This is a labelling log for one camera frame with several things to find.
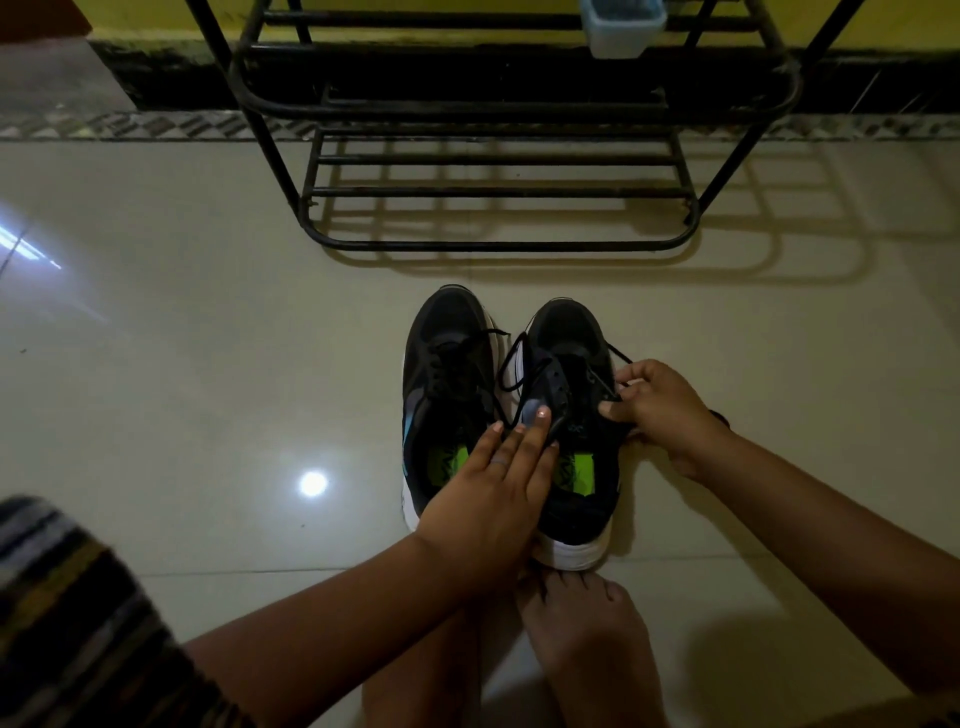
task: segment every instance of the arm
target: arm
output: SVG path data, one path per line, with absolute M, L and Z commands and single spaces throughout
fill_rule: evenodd
M 261 724 L 308 725 L 466 601 L 518 573 L 559 451 L 543 449 L 543 410 L 502 444 L 502 423 L 490 427 L 416 533 L 188 643 L 197 666 Z
M 666 365 L 617 378 L 634 383 L 605 416 L 663 446 L 911 690 L 960 686 L 960 560 L 728 431 Z

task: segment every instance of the shoe insole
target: shoe insole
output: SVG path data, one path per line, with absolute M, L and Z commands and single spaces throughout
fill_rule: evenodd
M 553 484 L 580 496 L 592 496 L 596 491 L 593 481 L 593 454 L 562 453 L 553 471 Z
M 434 488 L 443 488 L 457 474 L 469 453 L 466 445 L 436 446 L 426 453 L 426 476 Z

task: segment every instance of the forearm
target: forearm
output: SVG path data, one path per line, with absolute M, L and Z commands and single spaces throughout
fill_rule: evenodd
M 907 686 L 960 685 L 960 561 L 736 435 L 698 471 Z
M 431 546 L 407 537 L 186 649 L 263 725 L 308 725 L 460 605 L 450 576 Z

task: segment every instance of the striped clothing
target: striped clothing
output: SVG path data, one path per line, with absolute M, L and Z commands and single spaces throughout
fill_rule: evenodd
M 44 500 L 0 502 L 0 726 L 252 726 L 110 550 Z

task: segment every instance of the left hand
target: left hand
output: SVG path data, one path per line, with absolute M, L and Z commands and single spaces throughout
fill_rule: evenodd
M 413 538 L 433 547 L 464 598 L 519 573 L 529 555 L 560 453 L 556 443 L 543 448 L 549 429 L 548 407 L 502 443 L 503 424 L 491 425 L 423 510 Z

